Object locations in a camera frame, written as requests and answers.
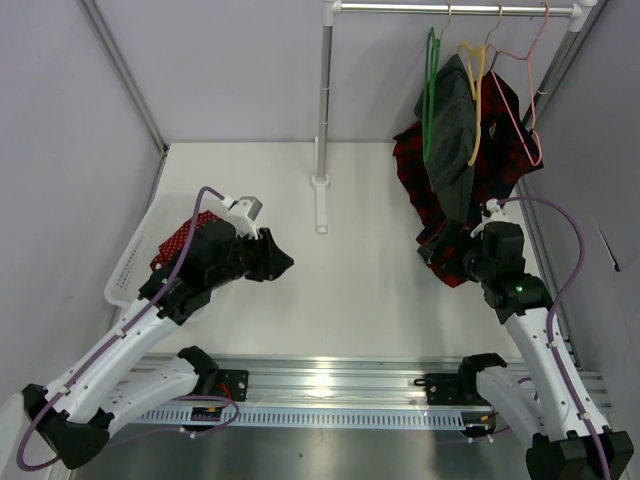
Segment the red polka dot skirt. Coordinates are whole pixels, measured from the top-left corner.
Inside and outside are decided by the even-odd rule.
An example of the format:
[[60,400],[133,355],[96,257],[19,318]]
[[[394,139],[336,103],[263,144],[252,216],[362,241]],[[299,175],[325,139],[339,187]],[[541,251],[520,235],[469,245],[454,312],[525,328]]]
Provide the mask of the red polka dot skirt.
[[[209,222],[216,221],[218,216],[207,210],[198,214],[195,231],[201,229]],[[158,246],[158,252],[150,262],[152,271],[165,267],[169,261],[185,246],[191,221],[187,220],[170,237]]]

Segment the green velvet hanger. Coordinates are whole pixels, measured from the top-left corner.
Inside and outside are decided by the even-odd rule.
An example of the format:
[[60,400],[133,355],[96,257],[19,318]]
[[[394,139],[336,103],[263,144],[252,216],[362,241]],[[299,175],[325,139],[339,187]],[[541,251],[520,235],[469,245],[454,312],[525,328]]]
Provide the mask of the green velvet hanger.
[[435,29],[431,28],[427,36],[425,55],[425,82],[422,101],[422,136],[423,136],[423,163],[427,165],[432,146],[435,90],[438,74],[440,54],[440,40]]

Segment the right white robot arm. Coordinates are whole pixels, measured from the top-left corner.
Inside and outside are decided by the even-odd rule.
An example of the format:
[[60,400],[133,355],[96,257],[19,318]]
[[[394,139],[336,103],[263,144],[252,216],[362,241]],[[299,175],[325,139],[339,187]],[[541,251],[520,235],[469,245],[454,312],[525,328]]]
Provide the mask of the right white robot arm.
[[532,479],[619,479],[634,454],[584,386],[563,341],[542,280],[527,273],[524,234],[497,221],[479,231],[448,222],[421,245],[421,259],[448,280],[478,283],[516,344],[535,392],[514,380],[495,353],[465,357],[456,389],[468,403],[494,407],[526,448]]

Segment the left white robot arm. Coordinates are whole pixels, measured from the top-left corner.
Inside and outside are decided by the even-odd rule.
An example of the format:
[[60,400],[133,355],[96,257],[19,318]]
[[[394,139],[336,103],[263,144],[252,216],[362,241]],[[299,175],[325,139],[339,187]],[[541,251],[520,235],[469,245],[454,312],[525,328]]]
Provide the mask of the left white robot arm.
[[123,377],[151,347],[209,304],[233,281],[274,281],[294,264],[267,228],[241,235],[214,219],[187,234],[184,246],[151,274],[126,317],[69,373],[46,386],[29,384],[23,404],[31,424],[68,469],[94,459],[125,425],[182,397],[223,400],[219,366],[197,346],[181,349],[167,364],[127,387]]

